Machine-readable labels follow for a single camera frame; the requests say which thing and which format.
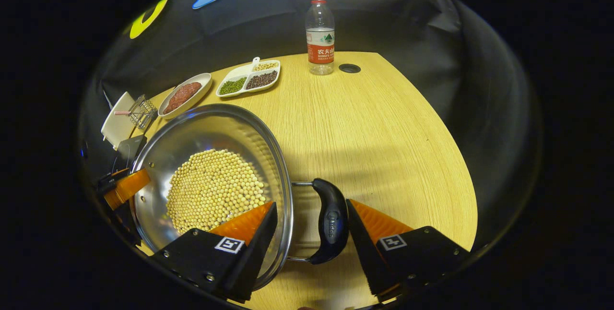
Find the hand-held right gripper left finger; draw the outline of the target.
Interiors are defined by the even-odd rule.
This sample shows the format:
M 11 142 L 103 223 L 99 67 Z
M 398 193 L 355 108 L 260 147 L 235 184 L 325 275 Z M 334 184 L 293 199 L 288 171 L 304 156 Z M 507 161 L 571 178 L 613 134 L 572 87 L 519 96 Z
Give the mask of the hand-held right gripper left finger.
M 276 203 L 268 202 L 215 230 L 188 230 L 151 259 L 212 296 L 244 303 L 251 298 L 277 224 Z

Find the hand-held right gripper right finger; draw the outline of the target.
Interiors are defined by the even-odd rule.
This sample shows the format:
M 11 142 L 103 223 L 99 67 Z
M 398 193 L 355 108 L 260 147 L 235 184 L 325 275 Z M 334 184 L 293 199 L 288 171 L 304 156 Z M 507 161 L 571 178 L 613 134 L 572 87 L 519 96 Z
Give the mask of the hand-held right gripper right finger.
M 360 266 L 381 303 L 422 293 L 469 259 L 469 251 L 432 226 L 412 228 L 354 199 L 346 202 Z

